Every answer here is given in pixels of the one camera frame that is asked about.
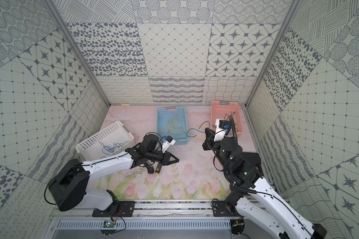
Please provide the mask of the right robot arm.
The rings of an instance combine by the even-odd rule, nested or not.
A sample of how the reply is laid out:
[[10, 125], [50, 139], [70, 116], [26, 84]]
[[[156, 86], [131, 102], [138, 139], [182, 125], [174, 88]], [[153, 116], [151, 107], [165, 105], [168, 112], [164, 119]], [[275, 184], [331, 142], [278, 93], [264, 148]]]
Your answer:
[[223, 130], [205, 129], [205, 151], [222, 166], [231, 193], [225, 199], [229, 214], [250, 219], [275, 239], [323, 239], [327, 230], [296, 212], [268, 183], [256, 153], [244, 153], [236, 135], [215, 140]]

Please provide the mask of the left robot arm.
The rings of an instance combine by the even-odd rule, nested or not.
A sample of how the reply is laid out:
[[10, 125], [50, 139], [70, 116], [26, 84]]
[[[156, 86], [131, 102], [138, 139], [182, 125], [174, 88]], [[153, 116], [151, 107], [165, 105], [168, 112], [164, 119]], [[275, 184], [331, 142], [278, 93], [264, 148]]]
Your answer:
[[149, 174], [158, 173], [162, 166], [179, 162], [168, 152], [176, 141], [169, 135], [159, 138], [156, 133], [148, 133], [142, 142], [123, 152], [99, 160], [80, 162], [70, 160], [61, 171], [47, 184], [45, 191], [50, 192], [61, 212], [74, 208], [93, 209], [93, 216], [116, 216], [121, 212], [121, 201], [113, 191], [91, 191], [91, 182], [118, 171], [135, 167], [147, 169]]

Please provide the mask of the black yellow screwdriver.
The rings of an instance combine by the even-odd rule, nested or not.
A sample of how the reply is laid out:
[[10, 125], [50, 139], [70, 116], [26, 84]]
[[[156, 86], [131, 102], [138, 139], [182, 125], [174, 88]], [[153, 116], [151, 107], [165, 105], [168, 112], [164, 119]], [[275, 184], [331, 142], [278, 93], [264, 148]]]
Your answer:
[[163, 166], [162, 163], [159, 162], [158, 165], [157, 165], [156, 171], [155, 171], [156, 174], [160, 174], [162, 166]]

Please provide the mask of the black utility knife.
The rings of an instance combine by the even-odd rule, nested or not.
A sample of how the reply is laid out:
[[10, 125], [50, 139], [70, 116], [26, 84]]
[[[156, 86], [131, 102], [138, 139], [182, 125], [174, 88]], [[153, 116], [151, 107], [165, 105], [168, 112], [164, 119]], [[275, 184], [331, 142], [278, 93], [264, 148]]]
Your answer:
[[148, 166], [148, 167], [147, 167], [147, 170], [148, 170], [148, 173], [149, 173], [149, 174], [155, 173], [155, 170], [154, 170], [154, 168], [153, 168], [152, 166]]

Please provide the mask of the pink perforated basket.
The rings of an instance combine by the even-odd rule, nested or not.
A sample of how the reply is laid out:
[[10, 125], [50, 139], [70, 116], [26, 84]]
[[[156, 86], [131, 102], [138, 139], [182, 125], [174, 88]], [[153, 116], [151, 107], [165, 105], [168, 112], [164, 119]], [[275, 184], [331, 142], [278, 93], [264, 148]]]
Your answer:
[[235, 122], [237, 136], [243, 133], [240, 106], [236, 102], [212, 101], [211, 102], [211, 129], [216, 130], [216, 119], [228, 119], [232, 115]]

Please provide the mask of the blue perforated basket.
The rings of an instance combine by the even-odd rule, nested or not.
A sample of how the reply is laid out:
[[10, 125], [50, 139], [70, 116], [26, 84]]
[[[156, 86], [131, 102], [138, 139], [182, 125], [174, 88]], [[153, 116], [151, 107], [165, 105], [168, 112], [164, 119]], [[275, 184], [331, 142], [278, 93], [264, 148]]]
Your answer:
[[159, 108], [157, 110], [156, 133], [161, 136], [171, 136], [175, 145], [186, 145], [187, 120], [184, 107]]

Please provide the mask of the white perforated basket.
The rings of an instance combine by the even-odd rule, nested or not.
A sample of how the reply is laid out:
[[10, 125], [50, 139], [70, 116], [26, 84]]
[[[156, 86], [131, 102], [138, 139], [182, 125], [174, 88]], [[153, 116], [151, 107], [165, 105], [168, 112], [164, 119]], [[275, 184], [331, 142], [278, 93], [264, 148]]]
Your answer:
[[75, 149], [85, 161], [93, 161], [119, 154], [134, 145], [134, 136], [122, 122], [116, 121], [76, 145]]

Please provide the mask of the right circuit board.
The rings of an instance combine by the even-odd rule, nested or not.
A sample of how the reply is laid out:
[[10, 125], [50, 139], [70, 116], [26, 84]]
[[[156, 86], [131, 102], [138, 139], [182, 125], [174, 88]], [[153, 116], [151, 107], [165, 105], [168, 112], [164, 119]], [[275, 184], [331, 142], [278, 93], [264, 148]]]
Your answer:
[[241, 235], [245, 229], [244, 219], [230, 220], [230, 232], [233, 235]]

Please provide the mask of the circuit board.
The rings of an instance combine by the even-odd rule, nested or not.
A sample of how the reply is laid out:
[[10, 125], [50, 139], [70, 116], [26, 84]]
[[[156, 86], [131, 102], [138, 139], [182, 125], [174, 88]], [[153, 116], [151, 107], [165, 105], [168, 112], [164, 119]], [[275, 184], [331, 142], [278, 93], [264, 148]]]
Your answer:
[[245, 229], [244, 219], [230, 220], [230, 232], [233, 235], [241, 235]]
[[103, 224], [103, 228], [114, 228], [115, 224], [113, 221], [105, 221]]

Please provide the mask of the left circuit board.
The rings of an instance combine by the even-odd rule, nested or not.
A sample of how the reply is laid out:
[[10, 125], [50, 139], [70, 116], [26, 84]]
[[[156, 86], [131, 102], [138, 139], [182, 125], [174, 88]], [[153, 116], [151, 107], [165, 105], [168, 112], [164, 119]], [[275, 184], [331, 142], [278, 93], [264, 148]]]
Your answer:
[[115, 224], [113, 221], [105, 221], [103, 224], [103, 228], [114, 228]]

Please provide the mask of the aluminium rail frame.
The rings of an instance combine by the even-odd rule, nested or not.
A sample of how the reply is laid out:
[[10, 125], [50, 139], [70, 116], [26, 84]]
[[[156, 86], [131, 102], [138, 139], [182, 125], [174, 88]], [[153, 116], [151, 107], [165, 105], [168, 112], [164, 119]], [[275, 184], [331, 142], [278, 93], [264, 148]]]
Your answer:
[[[214, 217], [213, 210], [210, 205], [211, 199], [201, 200], [126, 200], [135, 201], [135, 207], [132, 217], [124, 217], [123, 219], [155, 219], [155, 218], [168, 218], [168, 219], [206, 219], [207, 217]], [[248, 201], [250, 203], [244, 204], [249, 208], [254, 206], [259, 207], [261, 210], [267, 211], [265, 207], [249, 196]], [[61, 212], [57, 208], [52, 211], [52, 219], [100, 219], [92, 217], [94, 209], [76, 208], [66, 212]], [[234, 217], [221, 217], [221, 218], [239, 218], [236, 215]]]

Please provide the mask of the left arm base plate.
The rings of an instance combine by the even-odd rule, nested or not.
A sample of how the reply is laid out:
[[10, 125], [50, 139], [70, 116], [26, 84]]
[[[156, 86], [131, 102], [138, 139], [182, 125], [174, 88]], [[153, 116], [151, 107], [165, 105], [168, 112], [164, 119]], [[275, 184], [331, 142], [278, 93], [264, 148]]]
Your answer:
[[117, 216], [121, 217], [132, 217], [134, 212], [136, 202], [135, 201], [118, 201], [113, 202], [106, 210], [100, 211], [98, 209], [94, 209], [92, 213], [92, 217], [95, 218], [113, 218]]

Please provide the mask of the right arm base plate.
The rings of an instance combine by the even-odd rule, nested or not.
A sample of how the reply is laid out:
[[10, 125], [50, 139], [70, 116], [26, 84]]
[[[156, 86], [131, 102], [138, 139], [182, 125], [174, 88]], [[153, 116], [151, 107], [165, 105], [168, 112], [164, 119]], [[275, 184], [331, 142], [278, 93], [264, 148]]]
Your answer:
[[233, 207], [225, 201], [213, 199], [211, 200], [210, 205], [212, 207], [214, 217], [234, 217], [237, 215]]

